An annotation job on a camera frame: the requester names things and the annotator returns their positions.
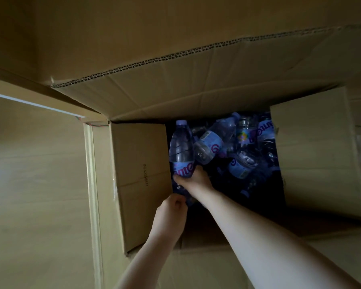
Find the person's right arm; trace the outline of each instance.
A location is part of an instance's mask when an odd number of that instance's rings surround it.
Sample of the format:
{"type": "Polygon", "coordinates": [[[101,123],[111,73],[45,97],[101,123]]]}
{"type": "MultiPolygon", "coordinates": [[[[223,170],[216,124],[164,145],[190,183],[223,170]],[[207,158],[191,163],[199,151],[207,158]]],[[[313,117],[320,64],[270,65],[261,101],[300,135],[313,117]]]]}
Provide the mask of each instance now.
{"type": "Polygon", "coordinates": [[[300,238],[214,190],[200,166],[174,179],[210,211],[255,288],[361,288],[300,238]]]}

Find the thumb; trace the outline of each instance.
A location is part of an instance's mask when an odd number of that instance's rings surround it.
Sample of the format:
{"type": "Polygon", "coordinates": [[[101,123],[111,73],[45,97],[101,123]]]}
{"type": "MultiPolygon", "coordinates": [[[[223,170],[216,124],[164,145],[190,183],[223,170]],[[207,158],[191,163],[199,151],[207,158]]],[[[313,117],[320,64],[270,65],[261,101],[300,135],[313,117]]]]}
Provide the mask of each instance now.
{"type": "Polygon", "coordinates": [[[175,180],[175,182],[181,186],[187,185],[187,182],[190,180],[189,178],[183,178],[179,175],[173,175],[172,178],[175,180]]]}

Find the person's left hand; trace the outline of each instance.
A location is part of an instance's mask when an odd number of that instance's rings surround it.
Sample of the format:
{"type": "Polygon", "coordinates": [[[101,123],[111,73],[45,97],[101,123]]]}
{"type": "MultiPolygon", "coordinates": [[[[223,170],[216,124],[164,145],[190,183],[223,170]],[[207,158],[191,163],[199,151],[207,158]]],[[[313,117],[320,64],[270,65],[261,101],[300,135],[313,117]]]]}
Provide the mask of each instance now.
{"type": "Polygon", "coordinates": [[[186,224],[187,209],[184,196],[171,194],[156,211],[149,240],[161,239],[174,246],[186,224]]]}

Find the pile of bottles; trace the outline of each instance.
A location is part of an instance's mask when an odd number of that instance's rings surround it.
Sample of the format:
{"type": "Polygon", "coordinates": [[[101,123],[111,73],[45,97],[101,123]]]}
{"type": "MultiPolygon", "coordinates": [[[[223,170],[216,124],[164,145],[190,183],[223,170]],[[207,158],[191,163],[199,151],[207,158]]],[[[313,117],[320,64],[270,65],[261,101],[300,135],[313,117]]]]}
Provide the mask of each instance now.
{"type": "MultiPolygon", "coordinates": [[[[282,181],[270,112],[239,114],[216,121],[176,121],[170,140],[173,174],[191,177],[202,165],[215,189],[241,204],[257,198],[270,179],[282,181]]],[[[190,206],[196,200],[173,181],[190,206]]]]}

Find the bare skin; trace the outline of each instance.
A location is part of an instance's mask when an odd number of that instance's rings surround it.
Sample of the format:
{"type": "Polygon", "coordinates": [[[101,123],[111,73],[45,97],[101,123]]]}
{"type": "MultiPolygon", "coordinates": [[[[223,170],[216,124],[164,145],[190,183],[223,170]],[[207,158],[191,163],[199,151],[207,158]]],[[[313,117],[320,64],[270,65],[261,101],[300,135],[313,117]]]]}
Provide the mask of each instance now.
{"type": "MultiPolygon", "coordinates": [[[[301,239],[216,191],[202,167],[191,178],[174,175],[212,214],[256,289],[342,288],[361,284],[301,239]]],[[[158,208],[149,239],[118,288],[155,288],[186,223],[185,198],[173,194],[158,208]]]]}

